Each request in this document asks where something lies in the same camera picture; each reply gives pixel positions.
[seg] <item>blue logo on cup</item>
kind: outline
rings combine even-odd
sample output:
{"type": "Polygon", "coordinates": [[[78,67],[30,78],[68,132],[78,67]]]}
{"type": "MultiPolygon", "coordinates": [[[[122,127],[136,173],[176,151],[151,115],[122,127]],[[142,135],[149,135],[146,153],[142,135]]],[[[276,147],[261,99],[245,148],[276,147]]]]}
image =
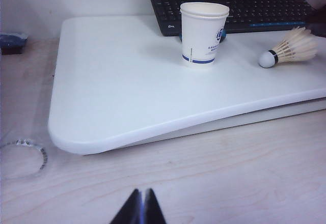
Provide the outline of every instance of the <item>blue logo on cup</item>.
{"type": "Polygon", "coordinates": [[[221,37],[222,37],[222,32],[223,32],[223,28],[220,29],[219,33],[218,33],[217,36],[216,36],[217,41],[219,41],[219,40],[221,39],[221,37]]]}

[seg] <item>blue stripe on cup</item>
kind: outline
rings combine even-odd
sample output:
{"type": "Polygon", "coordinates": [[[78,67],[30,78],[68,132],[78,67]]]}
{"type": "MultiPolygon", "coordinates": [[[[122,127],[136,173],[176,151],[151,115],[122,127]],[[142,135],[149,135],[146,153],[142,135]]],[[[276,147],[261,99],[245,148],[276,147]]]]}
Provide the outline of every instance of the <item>blue stripe on cup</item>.
{"type": "MultiPolygon", "coordinates": [[[[186,56],[182,55],[182,57],[189,61],[189,58],[187,58],[186,56]]],[[[201,60],[193,60],[193,63],[196,63],[196,64],[208,64],[208,63],[211,63],[215,60],[215,58],[211,59],[211,60],[205,60],[205,61],[201,61],[201,60]]]]}

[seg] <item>shuttlecock feathers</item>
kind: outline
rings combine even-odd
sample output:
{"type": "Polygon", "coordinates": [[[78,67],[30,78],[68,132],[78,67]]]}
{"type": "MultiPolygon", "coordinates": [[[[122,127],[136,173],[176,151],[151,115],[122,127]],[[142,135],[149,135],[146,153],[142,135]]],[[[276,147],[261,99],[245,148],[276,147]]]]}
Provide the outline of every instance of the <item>shuttlecock feathers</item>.
{"type": "Polygon", "coordinates": [[[270,55],[265,52],[260,57],[259,65],[269,68],[276,63],[312,59],[317,53],[317,43],[313,38],[311,31],[306,30],[304,27],[292,29],[280,43],[273,47],[272,50],[267,51],[270,55]]]}

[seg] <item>white tray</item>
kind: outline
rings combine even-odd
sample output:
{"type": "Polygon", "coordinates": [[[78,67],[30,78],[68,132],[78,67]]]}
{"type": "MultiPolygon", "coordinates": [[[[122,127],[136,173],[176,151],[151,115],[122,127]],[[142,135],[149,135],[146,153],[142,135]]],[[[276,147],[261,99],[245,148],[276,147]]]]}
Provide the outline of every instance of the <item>white tray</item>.
{"type": "Polygon", "coordinates": [[[284,34],[230,34],[209,69],[193,69],[181,58],[179,38],[163,37],[154,16],[66,20],[49,113],[50,136],[66,151],[93,154],[180,136],[169,133],[184,128],[188,129],[182,135],[326,108],[324,38],[316,37],[319,53],[311,61],[269,69],[257,64],[259,55],[284,34]],[[300,109],[293,109],[293,103],[302,101],[310,107],[300,103],[300,109]],[[255,113],[251,120],[240,121],[233,117],[234,123],[229,120],[226,126],[209,123],[196,129],[288,104],[281,107],[283,113],[255,113]]]}

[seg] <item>wood grain surface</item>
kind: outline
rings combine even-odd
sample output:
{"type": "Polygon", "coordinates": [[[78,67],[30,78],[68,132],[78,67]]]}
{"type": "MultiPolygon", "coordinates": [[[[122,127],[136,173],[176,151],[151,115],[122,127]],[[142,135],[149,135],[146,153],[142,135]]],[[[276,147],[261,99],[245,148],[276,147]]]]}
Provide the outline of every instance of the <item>wood grain surface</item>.
{"type": "Polygon", "coordinates": [[[326,110],[79,156],[46,122],[58,41],[2,57],[2,223],[110,223],[153,188],[167,223],[326,223],[326,110]]]}

